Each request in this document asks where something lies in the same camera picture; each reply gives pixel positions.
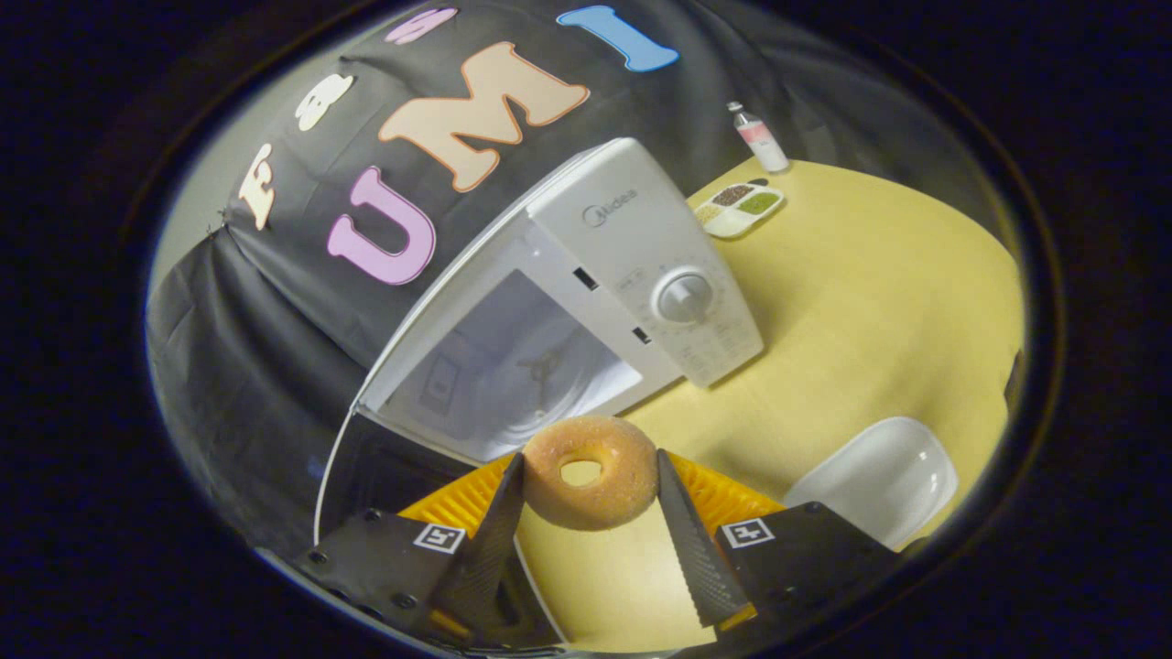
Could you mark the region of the white divided snack dish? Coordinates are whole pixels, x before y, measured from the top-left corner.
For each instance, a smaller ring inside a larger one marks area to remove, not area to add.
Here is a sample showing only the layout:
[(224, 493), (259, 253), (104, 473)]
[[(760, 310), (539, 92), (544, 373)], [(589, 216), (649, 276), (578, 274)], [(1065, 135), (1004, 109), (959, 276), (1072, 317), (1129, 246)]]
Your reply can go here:
[(786, 193), (778, 188), (754, 182), (735, 183), (710, 195), (694, 209), (694, 215), (707, 235), (730, 242), (774, 217), (786, 199)]

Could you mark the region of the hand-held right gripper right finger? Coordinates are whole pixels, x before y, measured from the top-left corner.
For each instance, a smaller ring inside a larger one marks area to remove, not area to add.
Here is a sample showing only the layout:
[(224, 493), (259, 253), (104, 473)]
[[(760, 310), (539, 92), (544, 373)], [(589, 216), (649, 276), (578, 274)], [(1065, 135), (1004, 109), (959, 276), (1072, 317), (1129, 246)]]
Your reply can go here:
[(718, 634), (803, 633), (901, 561), (824, 503), (782, 507), (665, 449), (657, 501), (700, 624)]

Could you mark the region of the white microwave oven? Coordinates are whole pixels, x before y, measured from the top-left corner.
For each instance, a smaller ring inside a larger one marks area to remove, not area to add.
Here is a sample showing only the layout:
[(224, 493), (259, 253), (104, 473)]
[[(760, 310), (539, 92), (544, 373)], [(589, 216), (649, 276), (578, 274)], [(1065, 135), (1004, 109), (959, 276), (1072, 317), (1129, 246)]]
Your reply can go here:
[[(491, 220), (395, 330), (331, 451), (311, 546), (353, 514), (403, 512), (522, 455), (563, 417), (624, 417), (762, 349), (732, 271), (663, 168), (632, 138), (592, 147)], [(650, 654), (717, 637), (657, 497), (582, 534), (524, 496), (495, 603), (506, 621), (489, 641), (444, 645)]]

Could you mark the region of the sugared doughnut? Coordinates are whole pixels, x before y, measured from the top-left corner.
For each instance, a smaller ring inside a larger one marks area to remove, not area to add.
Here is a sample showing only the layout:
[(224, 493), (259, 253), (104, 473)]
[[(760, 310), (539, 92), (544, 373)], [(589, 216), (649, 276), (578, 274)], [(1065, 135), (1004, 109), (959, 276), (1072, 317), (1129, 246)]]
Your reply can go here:
[(600, 534), (638, 518), (657, 497), (657, 446), (624, 417), (563, 417), (522, 455), (525, 502), (556, 526)]

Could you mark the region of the white oval plate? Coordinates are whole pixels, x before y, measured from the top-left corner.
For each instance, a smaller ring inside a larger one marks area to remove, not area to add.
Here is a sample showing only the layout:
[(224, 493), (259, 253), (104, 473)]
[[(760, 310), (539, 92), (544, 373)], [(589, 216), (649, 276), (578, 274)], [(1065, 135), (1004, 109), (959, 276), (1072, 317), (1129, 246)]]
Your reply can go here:
[(920, 534), (958, 492), (942, 443), (917, 417), (884, 417), (800, 477), (784, 507), (822, 503), (888, 549)]

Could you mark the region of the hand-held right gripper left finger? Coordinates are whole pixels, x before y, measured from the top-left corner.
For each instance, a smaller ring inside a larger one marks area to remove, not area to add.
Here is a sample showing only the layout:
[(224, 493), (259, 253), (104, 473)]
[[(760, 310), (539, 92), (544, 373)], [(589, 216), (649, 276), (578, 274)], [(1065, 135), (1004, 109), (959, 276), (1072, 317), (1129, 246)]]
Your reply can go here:
[(440, 643), (485, 643), (524, 496), (525, 461), (495, 458), (403, 512), (353, 514), (298, 558), (316, 587), (374, 621)]

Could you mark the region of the small pink label bottle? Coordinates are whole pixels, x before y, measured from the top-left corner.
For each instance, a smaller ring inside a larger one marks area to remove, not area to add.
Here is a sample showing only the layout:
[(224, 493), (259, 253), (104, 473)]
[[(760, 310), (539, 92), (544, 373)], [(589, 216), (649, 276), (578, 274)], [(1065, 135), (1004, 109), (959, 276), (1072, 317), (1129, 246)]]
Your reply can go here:
[(732, 125), (735, 130), (751, 150), (754, 158), (769, 174), (784, 174), (790, 170), (790, 161), (782, 149), (779, 142), (775, 140), (774, 133), (761, 117), (748, 113), (741, 102), (727, 103), (727, 109), (732, 113)]

